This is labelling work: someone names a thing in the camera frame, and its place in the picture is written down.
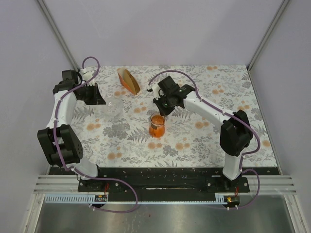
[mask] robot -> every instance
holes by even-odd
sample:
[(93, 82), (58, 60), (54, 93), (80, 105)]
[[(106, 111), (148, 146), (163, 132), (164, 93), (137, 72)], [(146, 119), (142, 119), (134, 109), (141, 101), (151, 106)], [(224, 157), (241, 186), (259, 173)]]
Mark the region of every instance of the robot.
[[(77, 174), (84, 181), (89, 180), (90, 177), (100, 177), (100, 168), (83, 156), (81, 142), (70, 126), (74, 108), (77, 101), (84, 101), (86, 105), (105, 104), (96, 83), (87, 83), (87, 85), (76, 88), (81, 85), (83, 79), (88, 80), (89, 77), (90, 73), (85, 70), (83, 78), (82, 75), (74, 70), (62, 71), (63, 80), (53, 90), (55, 105), (52, 117), (46, 128), (39, 130), (37, 133), (38, 140), (49, 164), (62, 167), (63, 162), (65, 162), (71, 170), (78, 170), (79, 173), (77, 172)], [(195, 88), (187, 84), (180, 87), (171, 76), (156, 83), (147, 91), (153, 92), (155, 96), (153, 103), (156, 104), (161, 115), (167, 116), (176, 106), (179, 106), (201, 115), (220, 129), (220, 146), (225, 152), (224, 185), (236, 183), (241, 177), (242, 171), (241, 152), (249, 146), (253, 138), (253, 133), (249, 130), (249, 127), (245, 126), (246, 124), (250, 125), (247, 114), (242, 110), (233, 112), (224, 109), (207, 100), (213, 106), (221, 109), (222, 112), (220, 113), (202, 102), (196, 96)], [(234, 117), (229, 117), (225, 113), (230, 113)], [(55, 127), (57, 139), (54, 137), (55, 134), (53, 132)], [(58, 154), (55, 140), (57, 140), (63, 155), (63, 162)]]

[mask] floral tablecloth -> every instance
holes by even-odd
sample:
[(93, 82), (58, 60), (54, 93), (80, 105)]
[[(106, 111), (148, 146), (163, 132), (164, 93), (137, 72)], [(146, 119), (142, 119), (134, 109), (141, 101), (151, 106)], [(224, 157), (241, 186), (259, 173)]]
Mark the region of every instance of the floral tablecloth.
[[(208, 120), (182, 108), (166, 118), (166, 132), (160, 139), (150, 137), (149, 117), (157, 111), (153, 94), (146, 91), (157, 73), (176, 69), (194, 78), (201, 96), (220, 106), (246, 111), (258, 133), (259, 152), (247, 155), (244, 166), (276, 166), (276, 160), (262, 120), (245, 66), (141, 66), (126, 67), (139, 83), (142, 94), (133, 96), (121, 86), (119, 67), (101, 67), (96, 83), (103, 98), (114, 97), (123, 103), (116, 117), (104, 113), (103, 106), (76, 105), (72, 128), (79, 137), (84, 156), (99, 166), (122, 167), (215, 167), (224, 166), (219, 131)], [(190, 84), (186, 77), (169, 73), (179, 85)], [(156, 81), (165, 78), (162, 75)], [(247, 150), (256, 148), (252, 140)]]

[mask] white wall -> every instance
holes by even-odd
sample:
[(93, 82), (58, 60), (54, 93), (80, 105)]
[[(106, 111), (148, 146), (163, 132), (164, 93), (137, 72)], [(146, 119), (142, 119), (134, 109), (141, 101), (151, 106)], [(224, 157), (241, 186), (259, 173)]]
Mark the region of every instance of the white wall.
[(293, 0), (252, 70), (285, 174), (311, 223), (311, 1)]
[(282, 0), (45, 0), (72, 55), (103, 65), (248, 64)]
[(0, 1), (0, 232), (20, 230), (47, 162), (36, 138), (70, 69), (34, 0)]

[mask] wall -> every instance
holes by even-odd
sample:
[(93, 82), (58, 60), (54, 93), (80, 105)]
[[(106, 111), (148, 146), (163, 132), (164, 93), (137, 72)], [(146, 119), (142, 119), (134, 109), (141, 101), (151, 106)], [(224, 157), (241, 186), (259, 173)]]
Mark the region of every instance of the wall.
[(311, 223), (311, 1), (293, 0), (251, 74), (282, 170)]
[(248, 64), (282, 0), (45, 0), (72, 55), (108, 65)]
[(17, 233), (47, 162), (36, 138), (53, 108), (53, 86), (69, 69), (34, 0), (1, 0), (0, 228)]

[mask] orange liquid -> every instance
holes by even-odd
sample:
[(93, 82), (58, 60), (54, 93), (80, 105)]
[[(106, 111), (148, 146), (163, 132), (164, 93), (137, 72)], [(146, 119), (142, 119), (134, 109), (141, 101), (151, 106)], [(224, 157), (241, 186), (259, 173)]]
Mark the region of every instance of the orange liquid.
[(149, 127), (149, 134), (151, 137), (162, 137), (165, 133), (164, 118), (160, 115), (153, 116), (151, 118), (151, 124), (152, 123), (156, 125), (156, 129), (151, 126)]

